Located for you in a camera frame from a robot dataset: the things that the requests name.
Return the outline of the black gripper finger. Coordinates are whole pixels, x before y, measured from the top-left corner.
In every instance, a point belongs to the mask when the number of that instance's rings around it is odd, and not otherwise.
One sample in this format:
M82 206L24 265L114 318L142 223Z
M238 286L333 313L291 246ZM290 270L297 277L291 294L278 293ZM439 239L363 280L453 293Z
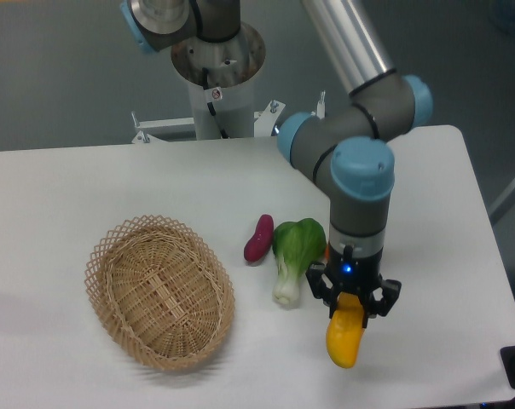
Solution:
M362 327L367 328L368 321L377 315L385 317L397 302L402 289L402 283L394 279L378 277L368 288L359 295L364 315Z
M338 308L339 295L344 290L340 265L333 262L312 262L305 276L313 297L322 300L329 308L331 319Z

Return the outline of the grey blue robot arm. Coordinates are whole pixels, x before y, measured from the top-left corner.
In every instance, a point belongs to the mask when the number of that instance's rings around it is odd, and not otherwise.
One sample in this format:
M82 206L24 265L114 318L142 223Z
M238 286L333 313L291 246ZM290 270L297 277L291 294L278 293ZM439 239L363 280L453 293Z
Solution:
M256 76L265 56L262 38L241 20L239 2L124 1L120 8L142 49L171 52L194 93L199 139L254 135L246 101L229 99ZM332 321L351 312L363 328L390 312L402 288L379 271L395 180L388 143L423 125L433 100L419 78L397 72L360 2L306 1L304 8L350 106L329 118L292 115L277 147L330 201L328 261L307 271L313 295Z

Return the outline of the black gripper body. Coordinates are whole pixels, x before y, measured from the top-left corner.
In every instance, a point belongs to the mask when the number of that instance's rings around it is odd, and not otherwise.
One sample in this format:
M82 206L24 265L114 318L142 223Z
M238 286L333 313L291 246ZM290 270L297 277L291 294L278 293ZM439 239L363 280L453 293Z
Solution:
M327 277L334 296L344 292L357 296L360 302L369 302L372 293L380 287L382 255L380 250L372 256L345 260L342 253L327 244Z

